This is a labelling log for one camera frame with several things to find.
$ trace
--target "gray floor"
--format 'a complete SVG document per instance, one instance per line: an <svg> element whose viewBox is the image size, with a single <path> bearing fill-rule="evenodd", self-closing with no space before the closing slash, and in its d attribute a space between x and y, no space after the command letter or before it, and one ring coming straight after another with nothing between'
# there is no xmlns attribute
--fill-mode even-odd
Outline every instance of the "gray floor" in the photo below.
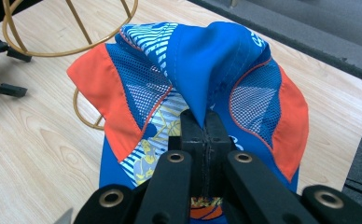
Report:
<svg viewBox="0 0 362 224"><path fill-rule="evenodd" d="M189 0L362 78L362 0ZM362 205L362 140L342 190Z"/></svg>

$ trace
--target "light wood surface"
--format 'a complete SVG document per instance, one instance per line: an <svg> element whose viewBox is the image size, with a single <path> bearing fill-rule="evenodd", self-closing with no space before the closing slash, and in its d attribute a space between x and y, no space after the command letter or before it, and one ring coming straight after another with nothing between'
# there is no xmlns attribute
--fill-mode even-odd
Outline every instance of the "light wood surface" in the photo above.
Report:
<svg viewBox="0 0 362 224"><path fill-rule="evenodd" d="M120 2L114 2L75 1L92 41L124 21ZM87 44L65 1L43 1L14 20L29 50ZM132 23L156 21L206 26L227 19L184 0L141 0ZM312 184L341 189L362 136L362 80L263 38L309 104L299 192ZM53 223L69 208L75 218L98 188L104 133L78 120L75 86L65 73L79 55L24 63L0 54L0 83L28 89L20 99L0 95L0 223ZM97 118L86 101L80 106L86 117Z"/></svg>

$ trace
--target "bolt hole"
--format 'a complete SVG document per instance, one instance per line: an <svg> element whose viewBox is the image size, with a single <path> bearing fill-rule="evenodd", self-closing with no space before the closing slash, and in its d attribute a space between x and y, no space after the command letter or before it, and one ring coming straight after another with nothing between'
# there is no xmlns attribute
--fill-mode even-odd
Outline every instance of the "bolt hole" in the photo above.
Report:
<svg viewBox="0 0 362 224"><path fill-rule="evenodd" d="M108 194L107 196L104 197L104 200L107 202L107 203L113 203L115 202L117 199L119 198L119 196L115 193L112 193L112 194Z"/></svg>
<svg viewBox="0 0 362 224"><path fill-rule="evenodd" d="M123 193L118 189L110 189L104 192L99 199L102 207L114 207L123 201Z"/></svg>
<svg viewBox="0 0 362 224"><path fill-rule="evenodd" d="M252 157L250 157L248 154L245 154L245 153L236 154L235 158L236 158L236 161L239 161L239 162L250 162L253 160Z"/></svg>
<svg viewBox="0 0 362 224"><path fill-rule="evenodd" d="M318 190L314 193L314 198L326 207L333 209L340 209L344 207L344 203L341 198L329 191Z"/></svg>
<svg viewBox="0 0 362 224"><path fill-rule="evenodd" d="M181 162L184 160L184 155L182 154L178 154L178 153L173 153L170 154L167 159L171 162Z"/></svg>

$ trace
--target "cap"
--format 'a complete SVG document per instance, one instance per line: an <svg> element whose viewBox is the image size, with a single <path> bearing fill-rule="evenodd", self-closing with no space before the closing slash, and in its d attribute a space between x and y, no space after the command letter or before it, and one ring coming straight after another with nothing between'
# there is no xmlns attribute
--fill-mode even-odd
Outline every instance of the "cap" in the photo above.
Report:
<svg viewBox="0 0 362 224"><path fill-rule="evenodd" d="M105 118L101 186L149 179L189 108L201 127L214 110L238 149L296 191L308 106L268 43L247 28L127 24L116 43L91 49L67 73Z"/></svg>

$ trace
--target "blue mesh panel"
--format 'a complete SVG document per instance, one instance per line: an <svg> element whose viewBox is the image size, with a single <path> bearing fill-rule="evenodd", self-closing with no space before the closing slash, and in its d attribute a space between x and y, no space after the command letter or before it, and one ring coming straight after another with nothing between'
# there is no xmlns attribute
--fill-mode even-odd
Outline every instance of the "blue mesh panel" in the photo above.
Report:
<svg viewBox="0 0 362 224"><path fill-rule="evenodd" d="M106 49L122 80L129 108L140 129L155 103L170 87L166 77L147 58L132 55L118 44Z"/></svg>
<svg viewBox="0 0 362 224"><path fill-rule="evenodd" d="M281 115L280 84L278 65L271 60L248 74L231 94L231 113L239 125L258 134L271 147L272 134Z"/></svg>

